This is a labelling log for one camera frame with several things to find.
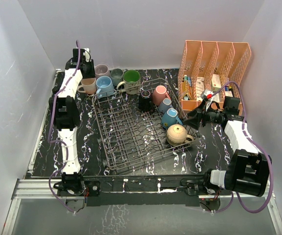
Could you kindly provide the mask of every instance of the metal wire rack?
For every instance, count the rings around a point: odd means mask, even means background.
[[[151,92],[158,85],[167,88],[173,107],[179,116],[186,119],[177,97],[169,83],[162,78],[143,81],[140,90]],[[141,167],[150,161],[163,161],[174,152],[188,150],[192,144],[181,144],[172,147],[166,139],[167,131],[161,125],[162,115],[155,107],[154,113],[142,112],[138,109],[138,95],[130,95],[116,91],[114,95],[92,99],[93,107],[101,134],[106,161],[104,166],[109,170],[125,171]],[[196,131],[186,126],[190,135],[197,139]]]

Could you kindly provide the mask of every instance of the cup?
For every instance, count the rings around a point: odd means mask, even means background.
[[[110,77],[102,76],[96,80],[97,98],[113,95],[114,88]]]
[[[94,94],[96,92],[96,78],[85,78],[81,80],[81,85],[78,87],[78,92]]]
[[[178,117],[178,112],[174,108],[170,108],[165,112],[165,114],[161,118],[161,124],[165,129],[168,129],[170,126],[179,123],[183,125],[181,120]]]
[[[98,79],[99,77],[107,76],[110,77],[110,71],[107,65],[97,65],[95,66],[95,77]]]
[[[152,94],[148,90],[143,90],[139,95],[139,110],[143,112],[154,111],[154,105],[152,103]]]
[[[161,114],[164,114],[165,112],[168,111],[168,109],[172,108],[171,105],[171,100],[169,98],[164,98],[164,100],[160,103],[159,107],[158,107],[158,111]]]
[[[167,88],[165,88],[162,85],[159,85],[156,87],[155,91],[152,94],[152,102],[155,105],[159,106],[160,103],[164,100],[164,98],[170,99],[170,96],[168,95],[168,92],[167,92]]]
[[[183,126],[175,124],[167,130],[167,141],[171,146],[178,146],[183,143],[193,142],[194,137],[188,135],[187,130]]]
[[[141,76],[138,71],[128,70],[123,75],[123,81],[117,85],[117,90],[120,86],[124,85],[125,88],[122,90],[127,94],[137,94],[141,87]]]
[[[122,82],[123,74],[124,72],[121,69],[114,69],[110,72],[110,78],[115,87],[119,84],[119,82]]]

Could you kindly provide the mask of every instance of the white wall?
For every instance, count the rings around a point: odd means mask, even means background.
[[[55,70],[16,0],[0,0],[0,234],[37,138]]]
[[[265,1],[244,41],[253,52],[242,82],[249,131],[272,157],[282,217],[282,1]]]
[[[185,40],[242,41],[263,0],[19,0],[63,69],[79,39],[95,64],[178,68]]]

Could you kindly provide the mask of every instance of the blue mug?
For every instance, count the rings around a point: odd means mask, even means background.
[[[96,80],[97,98],[113,95],[114,88],[110,77],[101,76]]]
[[[170,126],[175,125],[177,122],[183,126],[183,123],[178,117],[178,112],[174,108],[168,109],[161,118],[161,124],[165,129],[168,129]]]
[[[169,98],[164,98],[164,100],[160,103],[160,105],[158,107],[158,111],[161,114],[164,114],[170,108],[172,108],[171,100]]]

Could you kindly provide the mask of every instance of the gray floor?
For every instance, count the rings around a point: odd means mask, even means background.
[[[244,198],[258,208],[264,198]],[[228,198],[222,205],[227,205]],[[246,212],[237,200],[215,215],[182,205],[102,206],[76,216],[53,199],[22,200],[13,235],[275,235],[268,209]]]

